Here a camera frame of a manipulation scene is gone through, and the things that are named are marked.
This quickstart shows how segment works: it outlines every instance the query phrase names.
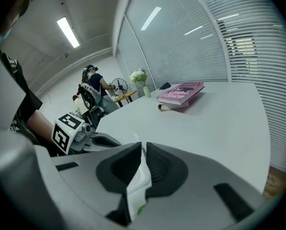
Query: ceiling light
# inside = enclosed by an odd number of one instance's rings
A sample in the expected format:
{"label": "ceiling light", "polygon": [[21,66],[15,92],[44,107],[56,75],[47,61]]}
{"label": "ceiling light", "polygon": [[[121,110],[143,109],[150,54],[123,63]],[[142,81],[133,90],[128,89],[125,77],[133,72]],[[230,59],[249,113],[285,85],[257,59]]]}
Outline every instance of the ceiling light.
{"label": "ceiling light", "polygon": [[227,32],[228,32],[228,31],[233,31],[233,30],[236,30],[236,29],[237,29],[237,28],[228,29]]}
{"label": "ceiling light", "polygon": [[59,25],[59,27],[61,28],[62,32],[65,34],[65,36],[67,37],[67,39],[70,41],[71,45],[76,48],[78,47],[80,44],[78,43],[74,33],[72,32],[66,17],[63,17],[62,19],[57,21],[57,24]]}
{"label": "ceiling light", "polygon": [[150,14],[150,16],[148,17],[148,19],[146,20],[146,22],[144,23],[141,31],[145,31],[145,29],[147,28],[147,26],[150,24],[150,22],[153,20],[153,18],[157,15],[157,13],[161,10],[160,7],[156,7],[152,13]]}
{"label": "ceiling light", "polygon": [[210,36],[213,36],[213,34],[211,34],[211,35],[209,35],[209,36],[204,36],[204,37],[202,37],[201,39],[204,39],[204,38],[210,37]]}
{"label": "ceiling light", "polygon": [[186,35],[192,33],[193,31],[196,31],[196,30],[198,30],[198,29],[200,29],[200,28],[202,28],[202,27],[203,27],[203,26],[201,25],[201,26],[199,26],[199,27],[197,27],[197,28],[195,28],[195,29],[189,31],[188,33],[184,34],[184,36],[186,36]]}
{"label": "ceiling light", "polygon": [[233,15],[229,15],[229,16],[226,16],[226,17],[223,17],[223,18],[219,18],[217,19],[218,21],[221,21],[221,20],[224,20],[224,19],[228,19],[228,18],[231,18],[231,17],[235,17],[235,16],[238,16],[239,14],[236,13],[236,14],[233,14]]}

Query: window blind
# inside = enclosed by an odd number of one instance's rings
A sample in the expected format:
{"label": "window blind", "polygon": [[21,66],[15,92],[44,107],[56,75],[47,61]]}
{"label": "window blind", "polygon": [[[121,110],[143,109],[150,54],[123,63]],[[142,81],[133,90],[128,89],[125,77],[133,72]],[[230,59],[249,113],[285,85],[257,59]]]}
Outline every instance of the window blind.
{"label": "window blind", "polygon": [[203,0],[224,36],[232,81],[254,83],[271,136],[271,163],[286,171],[286,23],[270,0]]}
{"label": "window blind", "polygon": [[[118,39],[118,45],[129,72],[132,73],[139,68],[144,68],[147,73],[146,85],[150,91],[154,91],[156,88],[152,80],[148,65],[127,19],[123,20]],[[140,86],[139,83],[137,83],[136,86],[139,90],[139,94],[143,95],[141,90],[143,87]]]}
{"label": "window blind", "polygon": [[165,82],[227,81],[223,47],[197,0],[130,0],[126,17],[157,87]]}
{"label": "window blind", "polygon": [[116,61],[117,61],[117,64],[120,68],[120,71],[123,75],[123,78],[124,80],[126,81],[127,85],[128,85],[128,92],[130,91],[135,91],[137,90],[136,86],[130,82],[130,79],[129,79],[129,76],[130,76],[130,71],[126,65],[126,62],[122,56],[122,53],[119,49],[119,46],[117,44],[117,47],[116,47],[116,54],[115,54],[115,58],[116,58]]}

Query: black shirt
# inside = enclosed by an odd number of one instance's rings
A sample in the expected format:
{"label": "black shirt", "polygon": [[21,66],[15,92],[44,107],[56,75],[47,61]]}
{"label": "black shirt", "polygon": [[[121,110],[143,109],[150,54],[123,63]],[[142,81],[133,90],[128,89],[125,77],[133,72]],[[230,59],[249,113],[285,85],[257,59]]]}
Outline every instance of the black shirt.
{"label": "black shirt", "polygon": [[104,90],[102,85],[100,84],[100,80],[102,78],[103,77],[100,74],[94,73],[93,75],[91,75],[90,79],[88,80],[88,84],[90,86],[92,86],[97,91],[101,90],[101,96],[105,96],[105,95],[108,95],[108,94],[106,93],[106,91]]}
{"label": "black shirt", "polygon": [[39,142],[32,131],[27,126],[27,121],[31,115],[38,110],[43,104],[29,89],[26,80],[23,76],[23,70],[18,61],[7,57],[5,53],[0,50],[0,59],[7,71],[15,79],[17,84],[26,93],[20,107],[18,108],[15,117],[12,121],[10,130],[18,132],[26,136],[32,141],[34,145],[39,145]]}

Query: book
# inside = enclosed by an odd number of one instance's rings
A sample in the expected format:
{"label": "book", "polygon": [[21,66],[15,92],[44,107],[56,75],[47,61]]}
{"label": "book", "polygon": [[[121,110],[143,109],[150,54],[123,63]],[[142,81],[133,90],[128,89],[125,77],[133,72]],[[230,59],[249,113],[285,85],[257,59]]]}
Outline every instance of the book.
{"label": "book", "polygon": [[204,82],[186,82],[157,97],[159,102],[182,105],[204,88]]}

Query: white table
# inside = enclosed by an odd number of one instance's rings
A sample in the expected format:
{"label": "white table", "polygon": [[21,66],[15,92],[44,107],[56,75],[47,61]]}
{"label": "white table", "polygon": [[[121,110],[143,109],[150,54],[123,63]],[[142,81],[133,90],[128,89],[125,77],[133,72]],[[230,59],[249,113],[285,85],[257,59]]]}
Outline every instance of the white table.
{"label": "white table", "polygon": [[97,131],[122,144],[155,142],[212,158],[263,192],[270,163],[268,122],[251,83],[205,82],[185,109],[158,110],[156,90],[101,119]]}

